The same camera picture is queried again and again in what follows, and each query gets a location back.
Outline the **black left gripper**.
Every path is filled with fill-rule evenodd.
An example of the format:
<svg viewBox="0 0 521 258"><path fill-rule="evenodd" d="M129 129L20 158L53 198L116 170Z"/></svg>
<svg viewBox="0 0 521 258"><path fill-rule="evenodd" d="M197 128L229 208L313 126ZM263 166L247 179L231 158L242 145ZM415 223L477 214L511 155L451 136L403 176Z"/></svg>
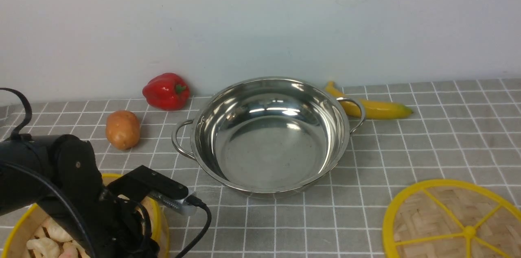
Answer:
<svg viewBox="0 0 521 258"><path fill-rule="evenodd" d="M45 191L37 205L92 258L158 258L152 214L142 205L149 191Z"/></svg>

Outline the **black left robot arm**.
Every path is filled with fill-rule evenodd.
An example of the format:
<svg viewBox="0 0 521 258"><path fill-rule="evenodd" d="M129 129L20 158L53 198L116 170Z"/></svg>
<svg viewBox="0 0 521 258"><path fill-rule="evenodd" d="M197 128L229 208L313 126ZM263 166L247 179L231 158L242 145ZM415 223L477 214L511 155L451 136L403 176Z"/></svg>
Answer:
<svg viewBox="0 0 521 258"><path fill-rule="evenodd" d="M1 214L37 204L92 258L156 258L148 191L126 176L104 184L91 143L25 134L1 143Z"/></svg>

